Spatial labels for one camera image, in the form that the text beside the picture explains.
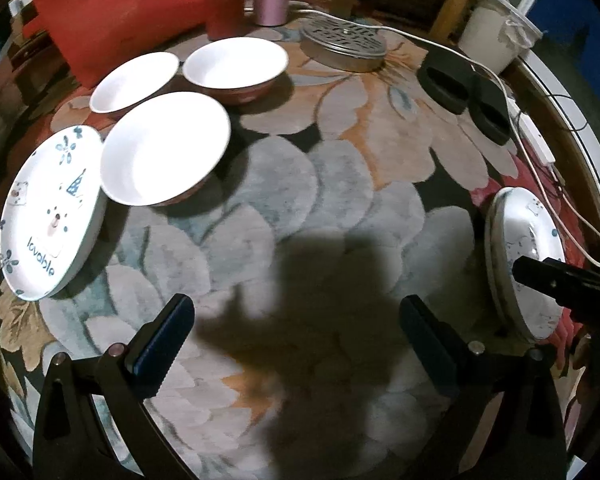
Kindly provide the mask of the large white bowl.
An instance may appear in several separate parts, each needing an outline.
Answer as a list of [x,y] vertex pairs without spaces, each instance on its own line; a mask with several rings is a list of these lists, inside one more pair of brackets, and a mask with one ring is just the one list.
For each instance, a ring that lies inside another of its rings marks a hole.
[[208,177],[231,131],[227,111],[210,96],[191,91],[156,96],[109,131],[100,165],[102,190],[125,206],[169,203]]

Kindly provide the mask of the large white bear plate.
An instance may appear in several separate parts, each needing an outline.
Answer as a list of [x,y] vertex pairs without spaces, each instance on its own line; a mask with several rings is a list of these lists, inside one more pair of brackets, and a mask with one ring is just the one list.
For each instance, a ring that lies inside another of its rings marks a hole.
[[526,188],[493,197],[484,231],[486,275],[494,304],[522,339],[540,341],[556,330],[562,307],[542,289],[545,259],[563,262],[552,216]]

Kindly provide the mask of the small white bear plate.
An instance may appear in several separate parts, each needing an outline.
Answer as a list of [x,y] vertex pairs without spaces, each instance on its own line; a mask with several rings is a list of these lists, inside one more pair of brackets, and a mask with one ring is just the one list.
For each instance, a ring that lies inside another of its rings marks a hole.
[[18,298],[53,296],[84,265],[107,203],[101,162],[100,134],[78,125],[50,136],[18,171],[0,222],[2,271]]

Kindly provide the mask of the floral tablecloth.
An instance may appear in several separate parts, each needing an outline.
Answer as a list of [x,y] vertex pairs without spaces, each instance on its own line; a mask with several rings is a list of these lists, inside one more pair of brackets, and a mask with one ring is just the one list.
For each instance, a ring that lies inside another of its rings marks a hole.
[[309,60],[296,24],[270,37],[290,74],[230,112],[230,144],[200,190],[159,208],[110,204],[52,298],[0,287],[16,438],[0,479],[33,477],[50,358],[129,339],[177,292],[194,300],[195,329],[147,407],[204,479],[400,474],[445,407],[399,330],[406,295],[465,337],[526,348],[495,314],[481,231],[503,185],[554,185],[426,96],[411,41],[389,34],[387,67],[348,75]]

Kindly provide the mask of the red bag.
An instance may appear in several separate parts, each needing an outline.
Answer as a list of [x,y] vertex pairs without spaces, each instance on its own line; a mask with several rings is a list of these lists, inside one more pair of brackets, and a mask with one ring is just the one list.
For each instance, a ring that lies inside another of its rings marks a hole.
[[204,22],[204,0],[33,0],[43,27],[86,88]]

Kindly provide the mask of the white bucket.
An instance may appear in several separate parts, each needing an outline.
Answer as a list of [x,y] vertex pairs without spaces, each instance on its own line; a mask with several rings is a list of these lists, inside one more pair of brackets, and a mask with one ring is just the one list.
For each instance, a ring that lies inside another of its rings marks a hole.
[[535,24],[508,0],[477,0],[458,47],[468,58],[499,74],[542,37]]

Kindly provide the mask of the round metal perforated tin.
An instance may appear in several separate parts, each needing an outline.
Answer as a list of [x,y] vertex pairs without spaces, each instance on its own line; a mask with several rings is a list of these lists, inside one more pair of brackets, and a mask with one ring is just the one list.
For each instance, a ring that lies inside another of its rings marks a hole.
[[373,29],[314,16],[299,28],[300,48],[317,63],[353,73],[368,73],[378,68],[387,55],[385,41]]

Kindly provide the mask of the white power adapter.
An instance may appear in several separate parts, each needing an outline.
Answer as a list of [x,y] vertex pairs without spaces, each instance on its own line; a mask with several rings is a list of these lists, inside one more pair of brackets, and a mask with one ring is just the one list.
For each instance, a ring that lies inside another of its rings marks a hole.
[[506,103],[509,118],[513,122],[516,133],[520,134],[531,146],[532,152],[542,166],[553,166],[556,158],[531,117],[521,110],[513,98],[507,98]]

